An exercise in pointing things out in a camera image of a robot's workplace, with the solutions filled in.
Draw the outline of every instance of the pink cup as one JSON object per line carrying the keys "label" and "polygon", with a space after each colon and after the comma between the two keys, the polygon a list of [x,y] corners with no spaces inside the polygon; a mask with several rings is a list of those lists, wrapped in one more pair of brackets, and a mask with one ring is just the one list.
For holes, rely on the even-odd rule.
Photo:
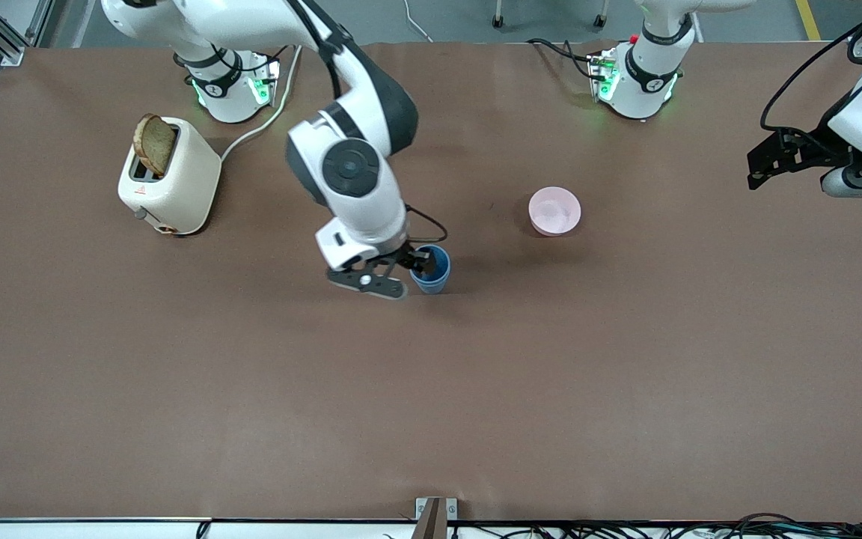
{"label": "pink cup", "polygon": [[581,202],[562,187],[545,187],[528,204],[531,225],[545,236],[560,236],[581,221]]}

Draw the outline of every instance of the concrete floor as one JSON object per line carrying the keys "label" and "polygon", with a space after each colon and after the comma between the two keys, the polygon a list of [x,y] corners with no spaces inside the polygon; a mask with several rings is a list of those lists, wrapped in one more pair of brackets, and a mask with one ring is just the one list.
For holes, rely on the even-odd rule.
{"label": "concrete floor", "polygon": [[[31,0],[13,0],[31,2]],[[403,0],[318,0],[361,44],[421,41],[408,25]],[[613,0],[608,24],[593,21],[602,0],[505,0],[503,28],[490,24],[493,0],[409,0],[411,15],[434,40],[476,43],[521,42],[531,37],[575,42],[626,38],[640,31],[643,15],[630,0]],[[52,15],[52,47],[140,47],[109,23],[98,0],[65,0]],[[832,38],[862,20],[862,0],[811,0],[823,38]],[[795,41],[807,34],[795,0],[757,0],[735,13],[702,13],[707,41]]]}

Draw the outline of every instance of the toast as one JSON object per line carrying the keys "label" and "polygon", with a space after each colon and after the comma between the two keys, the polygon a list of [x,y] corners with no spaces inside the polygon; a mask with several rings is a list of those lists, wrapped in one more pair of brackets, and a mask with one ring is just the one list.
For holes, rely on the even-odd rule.
{"label": "toast", "polygon": [[154,174],[165,175],[168,168],[168,160],[175,146],[175,132],[161,116],[157,114],[146,114],[141,116],[135,134],[132,137],[132,146],[135,154],[141,160],[141,164]]}

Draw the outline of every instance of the green led light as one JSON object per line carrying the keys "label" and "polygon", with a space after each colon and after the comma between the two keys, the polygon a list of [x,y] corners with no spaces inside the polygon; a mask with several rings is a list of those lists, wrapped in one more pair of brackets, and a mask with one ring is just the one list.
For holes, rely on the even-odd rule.
{"label": "green led light", "polygon": [[601,82],[601,92],[599,92],[601,99],[610,101],[614,96],[614,90],[617,88],[618,82],[620,82],[620,78],[617,76],[617,71],[614,71],[606,81]]}
{"label": "green led light", "polygon": [[198,95],[198,105],[205,106],[205,98],[201,95],[201,89],[198,87],[198,83],[192,81],[192,88],[195,89],[195,95]]}
{"label": "green led light", "polygon": [[673,86],[675,82],[677,82],[677,75],[674,75],[673,78],[670,79],[670,82],[667,83],[667,93],[664,94],[664,101],[670,99],[670,95],[671,93],[673,93]]}
{"label": "green led light", "polygon": [[251,82],[250,88],[252,89],[252,93],[254,94],[254,101],[259,103],[259,105],[266,105],[269,101],[268,98],[268,85],[266,83],[261,82],[261,79],[249,79]]}

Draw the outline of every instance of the brown table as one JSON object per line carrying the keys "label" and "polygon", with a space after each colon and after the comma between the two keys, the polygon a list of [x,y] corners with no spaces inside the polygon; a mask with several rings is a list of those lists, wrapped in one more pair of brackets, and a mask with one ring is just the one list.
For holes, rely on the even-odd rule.
{"label": "brown table", "polygon": [[[167,50],[31,50],[0,75],[0,516],[862,520],[862,201],[745,184],[763,103],[818,44],[697,45],[649,122],[524,45],[369,47],[421,109],[392,160],[449,226],[446,294],[332,287],[273,130],[171,239],[116,198],[145,112],[216,149]],[[774,121],[812,126],[842,51]],[[537,238],[545,185],[584,205]]]}

